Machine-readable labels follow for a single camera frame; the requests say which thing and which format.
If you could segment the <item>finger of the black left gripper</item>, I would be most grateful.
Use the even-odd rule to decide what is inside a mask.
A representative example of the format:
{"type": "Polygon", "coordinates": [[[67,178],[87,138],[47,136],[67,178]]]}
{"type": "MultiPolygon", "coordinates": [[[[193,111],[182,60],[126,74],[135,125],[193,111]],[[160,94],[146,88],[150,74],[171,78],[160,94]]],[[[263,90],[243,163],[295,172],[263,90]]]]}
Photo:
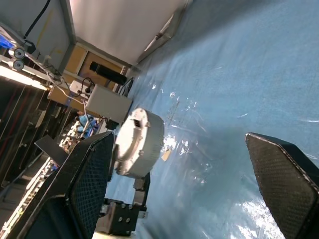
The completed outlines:
{"type": "Polygon", "coordinates": [[[133,188],[135,189],[135,194],[133,198],[133,204],[139,207],[145,207],[148,197],[148,192],[151,183],[151,175],[148,173],[145,177],[136,179],[134,181],[133,188]]]}

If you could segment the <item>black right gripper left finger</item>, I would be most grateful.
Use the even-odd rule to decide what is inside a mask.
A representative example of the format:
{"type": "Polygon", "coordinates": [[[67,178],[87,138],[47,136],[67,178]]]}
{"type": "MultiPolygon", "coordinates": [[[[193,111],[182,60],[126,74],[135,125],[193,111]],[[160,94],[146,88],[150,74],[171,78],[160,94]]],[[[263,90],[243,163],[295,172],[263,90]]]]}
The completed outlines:
{"type": "Polygon", "coordinates": [[[9,239],[90,239],[106,193],[114,135],[79,142],[40,187],[9,239]]]}

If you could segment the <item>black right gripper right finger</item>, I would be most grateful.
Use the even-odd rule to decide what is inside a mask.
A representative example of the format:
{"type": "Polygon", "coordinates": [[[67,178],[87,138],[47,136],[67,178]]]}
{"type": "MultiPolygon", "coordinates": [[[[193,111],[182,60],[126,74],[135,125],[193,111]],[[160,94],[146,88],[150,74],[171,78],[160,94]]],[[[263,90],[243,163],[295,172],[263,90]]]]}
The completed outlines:
{"type": "Polygon", "coordinates": [[[245,142],[260,193],[287,239],[319,237],[319,169],[294,144],[249,132],[245,142]]]}

